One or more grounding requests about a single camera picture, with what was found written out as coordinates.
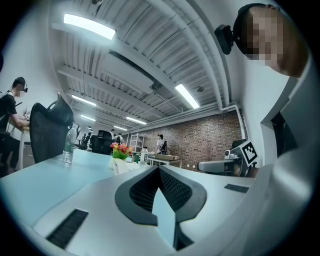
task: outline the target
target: black pants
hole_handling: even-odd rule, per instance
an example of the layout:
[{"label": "black pants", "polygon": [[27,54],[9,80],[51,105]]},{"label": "black pants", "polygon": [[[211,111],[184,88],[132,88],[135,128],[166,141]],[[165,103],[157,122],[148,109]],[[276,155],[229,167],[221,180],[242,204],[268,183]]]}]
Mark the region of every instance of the black pants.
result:
[{"label": "black pants", "polygon": [[10,152],[12,152],[10,167],[15,169],[19,160],[19,145],[20,141],[15,138],[7,137],[3,140],[0,138],[1,163],[5,165]]}]

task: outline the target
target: table leg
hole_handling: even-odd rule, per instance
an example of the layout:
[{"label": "table leg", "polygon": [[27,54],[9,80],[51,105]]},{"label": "table leg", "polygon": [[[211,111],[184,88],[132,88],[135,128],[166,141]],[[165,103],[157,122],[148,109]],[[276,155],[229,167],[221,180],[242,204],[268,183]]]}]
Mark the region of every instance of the table leg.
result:
[{"label": "table leg", "polygon": [[22,130],[20,145],[19,145],[19,161],[18,161],[19,170],[22,170],[24,168],[24,147],[25,147],[25,130]]}]

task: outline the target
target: backpack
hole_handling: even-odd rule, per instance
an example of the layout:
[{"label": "backpack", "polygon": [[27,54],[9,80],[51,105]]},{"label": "backpack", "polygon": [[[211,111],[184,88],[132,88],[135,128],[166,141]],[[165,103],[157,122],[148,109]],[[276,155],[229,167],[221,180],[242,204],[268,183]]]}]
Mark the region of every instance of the backpack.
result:
[{"label": "backpack", "polygon": [[166,140],[162,143],[160,150],[164,151],[165,153],[167,153],[168,146],[167,146],[167,141]]},{"label": "backpack", "polygon": [[120,143],[121,143],[120,136],[116,137],[115,142],[116,142],[116,143],[118,143],[118,144],[120,145]]}]

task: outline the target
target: metal shelving unit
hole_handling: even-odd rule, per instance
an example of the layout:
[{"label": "metal shelving unit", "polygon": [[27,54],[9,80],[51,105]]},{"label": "metal shelving unit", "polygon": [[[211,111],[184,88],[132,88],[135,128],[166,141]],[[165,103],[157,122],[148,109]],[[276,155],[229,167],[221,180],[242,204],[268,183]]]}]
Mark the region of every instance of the metal shelving unit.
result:
[{"label": "metal shelving unit", "polygon": [[130,147],[133,149],[133,152],[141,152],[144,148],[145,135],[132,134],[130,139]]}]

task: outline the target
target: ceiling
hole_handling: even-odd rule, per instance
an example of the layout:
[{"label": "ceiling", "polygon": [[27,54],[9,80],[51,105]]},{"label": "ceiling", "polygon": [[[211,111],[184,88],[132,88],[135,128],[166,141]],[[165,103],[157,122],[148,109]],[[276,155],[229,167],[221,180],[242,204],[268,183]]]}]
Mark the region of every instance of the ceiling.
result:
[{"label": "ceiling", "polygon": [[[221,107],[229,105],[226,74],[217,68],[221,56],[208,47],[210,41],[192,20],[193,13],[184,12],[190,8],[185,0],[158,3],[175,12],[188,31],[158,3],[151,5],[154,1],[104,0],[100,7],[91,0],[61,2],[59,7],[55,1],[51,3],[55,6],[50,29],[57,32],[53,48],[59,49],[62,63],[56,66],[56,72],[66,78],[62,88],[75,112],[125,129],[140,126],[126,117],[146,123],[161,119],[165,122],[193,109],[175,90],[180,83],[200,107],[217,110],[217,99]],[[76,29],[63,23],[64,13],[94,20],[116,33],[110,41]],[[71,95],[93,102],[96,107],[74,100]]]}]

